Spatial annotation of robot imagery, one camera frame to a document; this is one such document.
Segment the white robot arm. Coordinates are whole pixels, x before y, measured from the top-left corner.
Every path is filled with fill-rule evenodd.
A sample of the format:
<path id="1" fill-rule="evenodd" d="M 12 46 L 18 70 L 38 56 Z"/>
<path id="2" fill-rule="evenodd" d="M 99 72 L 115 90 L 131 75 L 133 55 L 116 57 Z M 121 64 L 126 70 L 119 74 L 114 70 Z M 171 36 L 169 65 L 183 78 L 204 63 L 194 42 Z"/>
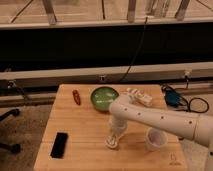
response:
<path id="1" fill-rule="evenodd" d="M 116 148 L 127 128 L 127 121 L 135 121 L 192 140 L 208 148 L 205 171 L 213 171 L 213 117 L 198 113 L 146 108 L 134 105 L 135 98 L 121 94 L 109 105 L 111 134 L 106 142 Z"/>

